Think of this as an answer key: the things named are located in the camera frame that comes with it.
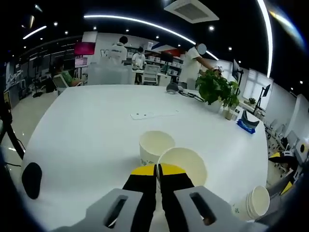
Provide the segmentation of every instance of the ceiling air conditioner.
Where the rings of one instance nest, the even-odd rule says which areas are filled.
[[[207,6],[198,0],[177,0],[164,10],[183,18],[189,23],[201,23],[219,20]]]

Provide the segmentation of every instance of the paper cup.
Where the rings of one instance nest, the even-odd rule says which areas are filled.
[[[232,213],[244,221],[255,220],[267,212],[269,203],[267,189],[257,186],[240,202],[232,205]]]
[[[193,150],[174,147],[166,151],[159,163],[175,165],[185,170],[194,186],[204,186],[207,171],[203,159]]]
[[[157,164],[160,156],[174,146],[175,141],[169,134],[158,130],[145,132],[140,137],[141,164]]]

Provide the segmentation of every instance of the white floor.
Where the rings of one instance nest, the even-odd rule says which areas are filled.
[[[27,148],[27,144],[40,119],[55,99],[56,95],[54,93],[44,93],[38,98],[28,96],[21,100],[18,105],[12,109],[12,128],[16,137],[22,141],[25,148]],[[6,162],[17,165],[21,164],[21,158],[15,151],[7,134],[2,140],[1,148]],[[20,177],[20,167],[11,165],[8,165],[8,167],[12,180],[17,184]]]

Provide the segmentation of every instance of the small plant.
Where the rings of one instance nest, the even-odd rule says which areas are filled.
[[[236,82],[228,82],[224,77],[218,73],[207,70],[197,81],[195,88],[199,87],[199,94],[211,105],[215,101],[219,100],[223,102],[223,106],[238,105],[239,100],[236,91],[238,84]]]
[[[249,98],[249,103],[250,103],[250,105],[255,105],[256,100],[254,98]]]

